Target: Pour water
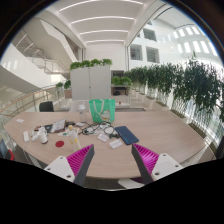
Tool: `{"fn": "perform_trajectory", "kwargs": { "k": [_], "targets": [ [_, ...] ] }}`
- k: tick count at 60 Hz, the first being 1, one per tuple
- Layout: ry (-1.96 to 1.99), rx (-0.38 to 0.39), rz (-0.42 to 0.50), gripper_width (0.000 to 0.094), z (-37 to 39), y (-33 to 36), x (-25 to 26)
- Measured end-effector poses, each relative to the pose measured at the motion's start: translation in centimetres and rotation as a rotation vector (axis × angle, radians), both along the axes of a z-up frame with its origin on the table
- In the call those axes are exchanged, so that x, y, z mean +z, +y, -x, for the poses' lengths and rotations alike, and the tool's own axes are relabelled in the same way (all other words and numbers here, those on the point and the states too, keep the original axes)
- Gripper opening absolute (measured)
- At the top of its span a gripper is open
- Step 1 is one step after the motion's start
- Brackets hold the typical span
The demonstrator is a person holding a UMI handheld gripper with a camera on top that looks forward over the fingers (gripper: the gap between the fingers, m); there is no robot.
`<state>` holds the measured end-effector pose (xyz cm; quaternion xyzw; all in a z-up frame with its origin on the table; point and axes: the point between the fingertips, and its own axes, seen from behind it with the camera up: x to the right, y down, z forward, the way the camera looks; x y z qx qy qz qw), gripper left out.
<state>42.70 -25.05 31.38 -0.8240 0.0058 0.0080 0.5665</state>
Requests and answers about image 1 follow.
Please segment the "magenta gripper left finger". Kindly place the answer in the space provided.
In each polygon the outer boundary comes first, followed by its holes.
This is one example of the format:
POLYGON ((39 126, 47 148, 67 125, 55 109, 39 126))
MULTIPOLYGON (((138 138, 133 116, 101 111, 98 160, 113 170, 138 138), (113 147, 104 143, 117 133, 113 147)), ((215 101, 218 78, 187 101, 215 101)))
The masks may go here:
POLYGON ((88 145, 67 157, 71 170, 75 175, 74 183, 82 186, 85 182, 91 160, 94 156, 94 145, 88 145))

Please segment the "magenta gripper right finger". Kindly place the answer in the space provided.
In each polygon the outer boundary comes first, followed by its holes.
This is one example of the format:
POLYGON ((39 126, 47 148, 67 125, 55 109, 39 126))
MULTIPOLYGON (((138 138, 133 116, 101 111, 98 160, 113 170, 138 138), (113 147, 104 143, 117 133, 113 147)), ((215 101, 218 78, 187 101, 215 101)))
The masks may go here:
POLYGON ((132 155, 137 163, 142 181, 145 185, 153 182, 152 171, 157 163, 159 155, 139 144, 132 144, 132 155))

